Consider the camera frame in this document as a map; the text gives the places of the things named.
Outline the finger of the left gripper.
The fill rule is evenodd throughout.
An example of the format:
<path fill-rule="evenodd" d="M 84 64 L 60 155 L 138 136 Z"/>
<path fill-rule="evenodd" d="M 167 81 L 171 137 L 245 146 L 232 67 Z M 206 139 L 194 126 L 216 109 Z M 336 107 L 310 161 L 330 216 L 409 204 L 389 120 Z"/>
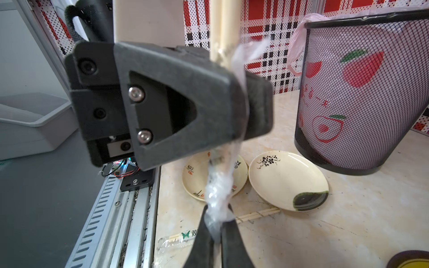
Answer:
<path fill-rule="evenodd" d="M 274 125 L 273 86 L 269 80 L 246 71 L 249 119 L 244 140 L 270 133 Z"/>

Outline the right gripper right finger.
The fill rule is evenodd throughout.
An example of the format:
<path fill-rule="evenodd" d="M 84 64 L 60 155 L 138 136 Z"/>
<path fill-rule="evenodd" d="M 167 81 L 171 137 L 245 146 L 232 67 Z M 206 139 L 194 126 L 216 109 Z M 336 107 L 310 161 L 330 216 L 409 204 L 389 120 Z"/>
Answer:
<path fill-rule="evenodd" d="M 245 248 L 235 219 L 222 224 L 221 255 L 223 268 L 255 267 Z"/>

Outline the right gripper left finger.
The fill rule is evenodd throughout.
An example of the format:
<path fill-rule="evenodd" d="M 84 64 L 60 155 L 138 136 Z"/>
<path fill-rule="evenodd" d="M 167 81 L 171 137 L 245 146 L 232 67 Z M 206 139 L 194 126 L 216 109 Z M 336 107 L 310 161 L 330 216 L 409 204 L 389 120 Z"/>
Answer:
<path fill-rule="evenodd" d="M 208 205 L 205 205 L 197 235 L 184 268 L 212 268 L 214 265 L 214 240 L 204 221 L 207 209 Z"/>

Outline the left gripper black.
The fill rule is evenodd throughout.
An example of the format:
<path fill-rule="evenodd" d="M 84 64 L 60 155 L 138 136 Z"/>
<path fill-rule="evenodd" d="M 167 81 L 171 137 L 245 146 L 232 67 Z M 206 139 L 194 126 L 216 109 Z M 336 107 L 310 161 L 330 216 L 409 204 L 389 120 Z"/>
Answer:
<path fill-rule="evenodd" d="M 64 66 L 94 166 L 135 154 L 149 170 L 245 133 L 246 94 L 207 58 L 146 43 L 79 41 Z"/>

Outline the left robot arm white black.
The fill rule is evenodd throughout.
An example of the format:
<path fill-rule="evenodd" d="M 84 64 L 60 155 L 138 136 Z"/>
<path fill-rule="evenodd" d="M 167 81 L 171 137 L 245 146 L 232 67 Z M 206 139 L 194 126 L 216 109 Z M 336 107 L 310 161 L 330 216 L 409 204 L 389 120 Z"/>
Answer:
<path fill-rule="evenodd" d="M 111 1 L 78 1 L 65 23 L 70 98 L 93 165 L 134 157 L 150 170 L 272 130 L 266 79 L 246 72 L 242 89 L 206 49 L 114 42 Z"/>

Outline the cream plate with black mark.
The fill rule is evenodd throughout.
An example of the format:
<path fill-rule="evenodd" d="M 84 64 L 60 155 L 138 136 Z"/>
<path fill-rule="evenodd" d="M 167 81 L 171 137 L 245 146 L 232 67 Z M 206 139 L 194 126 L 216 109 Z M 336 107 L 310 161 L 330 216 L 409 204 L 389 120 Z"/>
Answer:
<path fill-rule="evenodd" d="M 268 203 L 287 211 L 305 212 L 323 205 L 328 181 L 305 157 L 287 151 L 267 151 L 249 165 L 253 189 Z"/>

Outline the cream plate with flowers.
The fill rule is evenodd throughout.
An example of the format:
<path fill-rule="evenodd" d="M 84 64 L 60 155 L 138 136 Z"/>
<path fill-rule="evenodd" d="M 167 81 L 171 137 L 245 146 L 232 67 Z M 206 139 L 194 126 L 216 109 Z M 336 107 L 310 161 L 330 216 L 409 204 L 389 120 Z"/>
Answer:
<path fill-rule="evenodd" d="M 185 164 L 182 173 L 182 184 L 185 191 L 198 201 L 205 201 L 205 190 L 208 181 L 208 163 L 211 152 L 202 152 L 192 156 Z M 232 195 L 238 194 L 248 180 L 248 165 L 238 156 L 233 171 Z"/>

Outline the pink plastic bin liner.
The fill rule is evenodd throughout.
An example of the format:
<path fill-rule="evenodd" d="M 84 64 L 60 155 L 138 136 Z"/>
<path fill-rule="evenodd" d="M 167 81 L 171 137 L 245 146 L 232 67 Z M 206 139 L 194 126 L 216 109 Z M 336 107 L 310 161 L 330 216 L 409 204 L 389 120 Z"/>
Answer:
<path fill-rule="evenodd" d="M 289 48 L 287 54 L 287 68 L 288 70 L 295 76 L 300 77 L 302 75 L 301 72 L 297 72 L 292 64 L 298 60 L 301 53 L 304 51 L 306 46 L 306 36 L 307 31 L 305 29 L 305 24 L 309 22 L 321 22 L 328 21 L 330 18 L 325 17 L 318 13 L 310 13 L 304 16 L 301 23 L 297 26 L 295 31 L 293 32 L 290 41 Z"/>

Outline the black mesh trash bin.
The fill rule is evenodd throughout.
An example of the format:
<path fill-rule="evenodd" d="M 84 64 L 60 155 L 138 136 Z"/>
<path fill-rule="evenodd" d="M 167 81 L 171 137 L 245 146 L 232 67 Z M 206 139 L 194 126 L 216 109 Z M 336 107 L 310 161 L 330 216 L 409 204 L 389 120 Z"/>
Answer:
<path fill-rule="evenodd" d="M 296 148 L 336 173 L 375 173 L 429 104 L 429 10 L 305 29 Z"/>

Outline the grey bin outside cell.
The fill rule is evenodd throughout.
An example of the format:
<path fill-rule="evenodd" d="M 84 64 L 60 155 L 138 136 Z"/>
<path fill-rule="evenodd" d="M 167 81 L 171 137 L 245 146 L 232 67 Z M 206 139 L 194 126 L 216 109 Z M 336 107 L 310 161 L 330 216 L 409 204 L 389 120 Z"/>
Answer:
<path fill-rule="evenodd" d="M 77 129 L 67 99 L 44 93 L 1 97 L 1 160 L 53 151 Z"/>

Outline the yellow patterned plate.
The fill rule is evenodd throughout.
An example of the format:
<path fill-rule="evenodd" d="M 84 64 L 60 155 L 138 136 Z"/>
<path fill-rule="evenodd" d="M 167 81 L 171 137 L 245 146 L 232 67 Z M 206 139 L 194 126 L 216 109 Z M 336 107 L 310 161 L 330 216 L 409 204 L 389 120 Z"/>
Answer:
<path fill-rule="evenodd" d="M 388 261 L 386 268 L 429 268 L 429 252 L 409 250 L 397 253 Z"/>

